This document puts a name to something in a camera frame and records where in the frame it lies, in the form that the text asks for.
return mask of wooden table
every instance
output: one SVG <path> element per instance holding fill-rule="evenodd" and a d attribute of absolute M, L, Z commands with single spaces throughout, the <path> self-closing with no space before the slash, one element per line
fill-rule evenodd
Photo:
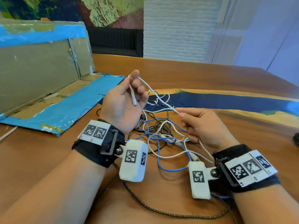
<path fill-rule="evenodd" d="M 299 98 L 298 87 L 258 68 L 99 54 L 93 56 L 97 71 L 114 75 L 129 75 L 132 70 L 139 69 L 142 79 L 153 89 L 233 90 Z M 69 154 L 81 130 L 90 119 L 97 119 L 95 112 L 99 107 L 100 105 L 96 105 L 61 137 L 18 128 L 0 143 L 0 215 Z M 292 136 L 299 129 L 230 115 L 223 111 L 218 111 L 217 114 L 240 143 L 258 149 L 269 159 L 278 169 L 282 185 L 294 199 L 299 201 L 297 189 L 299 148 L 292 142 Z M 171 113 L 170 118 L 179 123 L 176 114 Z M 11 126 L 0 125 L 0 135 L 11 128 Z M 188 148 L 200 151 L 196 145 L 188 145 Z M 167 146 L 161 150 L 161 154 L 168 156 L 179 151 L 180 148 L 176 146 Z M 170 169 L 181 168 L 187 163 L 187 156 L 161 161 L 165 168 Z M 86 223 L 206 222 L 169 218 L 146 210 L 126 191 L 119 178 L 114 178 L 116 175 L 116 168 L 111 166 Z M 101 194 L 108 182 L 110 182 L 108 188 Z M 157 210 L 205 216 L 216 215 L 225 210 L 225 206 L 216 199 L 211 201 L 193 199 L 188 170 L 162 171 L 158 168 L 154 155 L 148 157 L 144 180 L 140 183 L 129 182 L 128 185 L 144 203 Z M 238 212 L 234 210 L 234 213 L 240 221 Z M 223 218 L 211 222 L 234 223 L 231 214 L 226 214 Z"/>

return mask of right hand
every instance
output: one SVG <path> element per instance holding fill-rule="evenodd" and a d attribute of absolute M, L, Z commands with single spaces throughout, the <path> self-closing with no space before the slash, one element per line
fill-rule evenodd
<path fill-rule="evenodd" d="M 211 154 L 239 145 L 215 112 L 205 108 L 176 108 L 180 113 L 183 127 L 189 140 L 199 143 L 199 139 Z"/>

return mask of wristband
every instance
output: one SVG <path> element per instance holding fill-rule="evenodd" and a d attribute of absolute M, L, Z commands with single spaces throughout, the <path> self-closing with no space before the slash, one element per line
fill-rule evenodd
<path fill-rule="evenodd" d="M 219 170 L 218 180 L 235 193 L 247 192 L 274 184 L 280 184 L 280 181 L 275 174 L 277 171 L 262 155 L 255 157 L 254 154 L 257 153 L 260 155 L 257 150 L 252 151 L 244 144 L 232 146 L 215 153 L 213 157 L 216 160 L 216 166 Z M 237 161 L 235 158 L 238 158 L 238 162 L 244 160 L 244 163 L 235 166 L 233 164 L 234 161 Z M 262 159 L 262 162 L 264 163 L 261 165 L 256 158 Z M 254 167 L 257 167 L 257 169 L 250 169 L 251 172 L 248 173 L 248 171 L 243 168 L 244 164 L 255 164 Z"/>
<path fill-rule="evenodd" d="M 78 136 L 72 149 L 89 160 L 108 168 L 117 158 L 114 154 L 122 152 L 125 135 L 105 120 L 91 120 Z"/>

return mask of metal bolt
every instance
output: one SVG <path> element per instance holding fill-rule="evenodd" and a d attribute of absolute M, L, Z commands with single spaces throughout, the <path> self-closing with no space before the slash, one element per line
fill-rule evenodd
<path fill-rule="evenodd" d="M 214 178 L 217 178 L 219 176 L 218 170 L 216 168 L 212 169 L 210 173 L 211 173 L 211 176 Z"/>
<path fill-rule="evenodd" d="M 116 153 L 117 155 L 121 155 L 121 154 L 123 153 L 123 148 L 122 148 L 122 147 L 118 147 L 118 148 L 116 149 L 115 153 Z"/>

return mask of colorful painting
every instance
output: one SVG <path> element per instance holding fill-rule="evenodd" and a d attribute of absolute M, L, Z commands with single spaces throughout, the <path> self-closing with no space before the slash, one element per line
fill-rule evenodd
<path fill-rule="evenodd" d="M 143 29 L 144 0 L 0 0 L 4 18 Z"/>

